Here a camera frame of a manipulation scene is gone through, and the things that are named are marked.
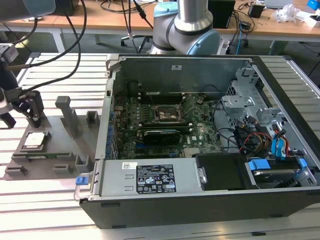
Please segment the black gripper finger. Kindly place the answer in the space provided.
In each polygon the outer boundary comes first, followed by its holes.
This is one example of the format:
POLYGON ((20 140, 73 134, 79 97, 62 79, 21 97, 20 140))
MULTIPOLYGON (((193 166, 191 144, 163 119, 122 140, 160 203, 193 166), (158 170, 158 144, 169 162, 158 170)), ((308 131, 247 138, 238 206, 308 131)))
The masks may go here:
POLYGON ((9 129, 12 129, 15 124, 16 124, 16 121, 15 119, 11 116, 10 113, 3 113, 1 115, 1 120, 6 124, 6 126, 9 128, 9 129))
POLYGON ((42 123, 44 105, 41 94, 32 90, 20 99, 18 109, 27 118, 32 128, 39 128, 42 123))

